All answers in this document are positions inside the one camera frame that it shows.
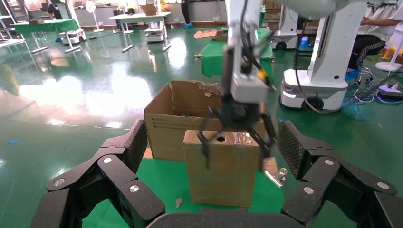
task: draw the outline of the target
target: open cardboard box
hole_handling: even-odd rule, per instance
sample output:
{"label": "open cardboard box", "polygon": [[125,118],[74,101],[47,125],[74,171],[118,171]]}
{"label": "open cardboard box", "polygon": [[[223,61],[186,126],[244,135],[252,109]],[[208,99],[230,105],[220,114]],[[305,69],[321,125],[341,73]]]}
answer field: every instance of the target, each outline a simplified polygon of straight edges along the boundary
{"label": "open cardboard box", "polygon": [[195,37],[196,39],[199,38],[205,38],[205,37],[210,37],[213,38],[216,41],[227,41],[228,40],[228,31],[227,30],[223,30],[223,31],[217,31],[215,29],[213,30],[207,30],[207,31],[197,31],[193,37]]}
{"label": "open cardboard box", "polygon": [[[172,88],[166,84],[144,109],[144,119],[153,158],[184,161],[185,132],[199,130],[208,107],[221,109],[221,94],[217,84],[172,81],[171,85]],[[221,122],[211,119],[206,130],[220,129]],[[263,121],[256,123],[254,129],[259,135],[266,135]]]}
{"label": "open cardboard box", "polygon": [[146,4],[140,6],[146,16],[153,16],[159,14],[154,4]]}

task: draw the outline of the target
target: orange object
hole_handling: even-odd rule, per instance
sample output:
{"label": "orange object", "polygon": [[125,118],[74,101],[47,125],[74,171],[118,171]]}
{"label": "orange object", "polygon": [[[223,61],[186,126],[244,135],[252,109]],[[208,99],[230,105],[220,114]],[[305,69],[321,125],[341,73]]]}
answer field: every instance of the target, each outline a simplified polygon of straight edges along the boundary
{"label": "orange object", "polygon": [[[385,52],[384,56],[382,56],[381,58],[385,59],[385,60],[391,60],[393,55],[394,55],[394,53],[395,53],[395,51],[396,51],[396,49],[397,49],[396,47],[388,48],[388,50]],[[400,56],[403,55],[403,50],[400,50],[399,55]]]}

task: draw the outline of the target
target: small cardboard box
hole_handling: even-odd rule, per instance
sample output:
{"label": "small cardboard box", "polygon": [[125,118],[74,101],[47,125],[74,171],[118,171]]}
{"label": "small cardboard box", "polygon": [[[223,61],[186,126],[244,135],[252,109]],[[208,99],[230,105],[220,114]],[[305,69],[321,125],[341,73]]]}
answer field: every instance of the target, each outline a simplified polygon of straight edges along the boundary
{"label": "small cardboard box", "polygon": [[146,4],[140,6],[146,16],[153,16],[159,14],[154,4]]}
{"label": "small cardboard box", "polygon": [[[212,137],[216,132],[204,131]],[[259,160],[258,144],[245,132],[222,132],[210,142],[209,169],[197,131],[183,139],[192,202],[250,207]]]}
{"label": "small cardboard box", "polygon": [[41,24],[41,23],[44,23],[44,22],[45,22],[44,20],[30,20],[30,21],[28,21],[28,23],[30,25]]}
{"label": "small cardboard box", "polygon": [[[144,109],[144,119],[153,158],[184,161],[185,132],[199,130],[208,107],[221,109],[221,94],[217,84],[200,81],[172,81],[171,86],[166,84]],[[207,130],[220,129],[220,120],[211,119]],[[266,135],[263,121],[254,129],[262,137]]]}
{"label": "small cardboard box", "polygon": [[216,41],[227,41],[228,40],[228,31],[223,30],[223,31],[217,31],[215,29],[213,30],[207,30],[207,31],[197,31],[193,37],[196,39],[198,38],[205,38],[205,37],[211,37]]}

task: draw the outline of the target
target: white table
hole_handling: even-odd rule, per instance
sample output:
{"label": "white table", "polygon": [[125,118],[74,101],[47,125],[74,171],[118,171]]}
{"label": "white table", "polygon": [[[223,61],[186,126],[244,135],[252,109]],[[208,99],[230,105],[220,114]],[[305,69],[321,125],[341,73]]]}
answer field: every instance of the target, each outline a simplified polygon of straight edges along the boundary
{"label": "white table", "polygon": [[[164,22],[164,17],[167,16],[168,14],[170,14],[171,12],[159,12],[159,14],[157,15],[152,15],[152,16],[146,16],[145,13],[136,13],[133,15],[127,15],[127,14],[121,14],[121,15],[117,15],[117,16],[113,16],[110,17],[110,20],[119,20],[120,21],[120,26],[121,28],[123,27],[124,23],[147,23],[147,22],[159,22],[162,21],[163,23],[163,28],[164,28],[164,48],[163,51],[166,51],[168,48],[171,47],[171,44],[168,43],[167,40],[167,35],[166,35],[166,26],[165,26],[165,22]],[[123,33],[123,36],[125,38],[125,42],[126,42],[126,48],[122,49],[122,53],[128,51],[129,49],[131,49],[133,47],[133,44],[128,45],[127,43],[127,38],[126,38],[126,34]]]}
{"label": "white table", "polygon": [[[9,49],[9,51],[12,52],[11,49],[9,48],[9,46],[25,43],[25,45],[28,48],[28,51],[30,52],[29,47],[28,47],[27,43],[25,42],[24,38],[23,39],[13,39],[13,37],[10,34],[10,31],[14,31],[14,28],[6,28],[6,25],[3,22],[3,19],[6,19],[6,18],[11,18],[11,16],[0,16],[0,23],[3,26],[3,28],[0,28],[0,38],[1,38],[0,48],[7,47]],[[7,35],[9,36],[8,39],[4,38],[3,32],[7,33]]]}

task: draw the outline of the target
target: robotic arm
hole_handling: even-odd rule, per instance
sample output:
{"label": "robotic arm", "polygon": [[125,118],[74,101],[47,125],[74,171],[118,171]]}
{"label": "robotic arm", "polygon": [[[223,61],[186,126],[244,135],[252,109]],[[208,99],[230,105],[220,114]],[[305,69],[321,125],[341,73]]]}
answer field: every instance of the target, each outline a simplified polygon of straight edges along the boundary
{"label": "robotic arm", "polygon": [[[278,0],[301,16],[320,18],[339,11],[346,5],[364,0]],[[275,89],[267,73],[259,64],[261,53],[270,44],[274,31],[262,40],[257,40],[259,14],[262,1],[229,0],[226,1],[228,14],[228,45],[224,50],[223,75],[221,76],[220,111],[209,109],[206,123],[201,126],[198,137],[204,145],[203,154],[209,163],[209,141],[203,132],[206,130],[208,118],[218,118],[222,122],[222,131],[247,131],[261,148],[261,162],[270,156],[270,148],[277,141],[271,117],[262,112],[259,104],[264,104],[268,92]],[[258,135],[253,125],[263,120],[268,139]]]}

